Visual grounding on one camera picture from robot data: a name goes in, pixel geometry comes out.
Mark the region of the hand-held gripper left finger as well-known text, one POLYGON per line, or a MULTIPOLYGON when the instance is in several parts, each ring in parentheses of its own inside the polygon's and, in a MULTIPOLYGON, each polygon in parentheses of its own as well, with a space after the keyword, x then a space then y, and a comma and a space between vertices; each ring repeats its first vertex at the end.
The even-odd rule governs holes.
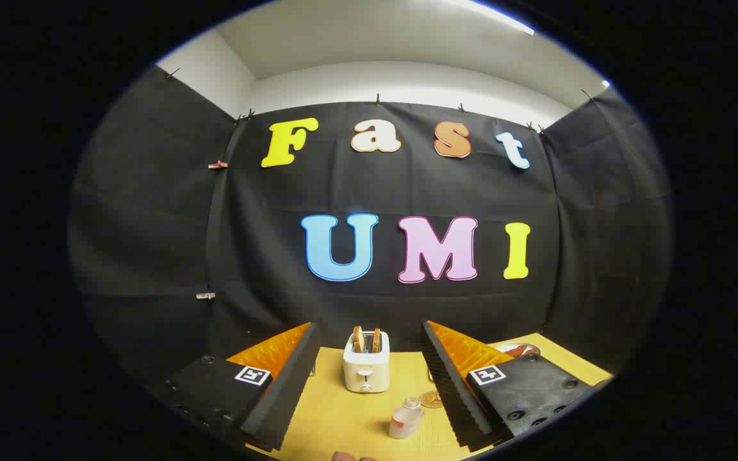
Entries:
POLYGON ((222 441, 281 449, 319 349, 306 322, 228 358, 204 354, 162 382, 162 399, 222 441))

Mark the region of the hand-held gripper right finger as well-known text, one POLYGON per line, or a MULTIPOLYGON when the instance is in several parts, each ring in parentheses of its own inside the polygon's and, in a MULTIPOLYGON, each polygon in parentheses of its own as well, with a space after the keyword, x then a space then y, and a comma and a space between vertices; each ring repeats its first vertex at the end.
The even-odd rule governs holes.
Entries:
POLYGON ((597 391, 536 352, 515 357, 433 321, 422 353, 459 445, 519 439, 597 391))

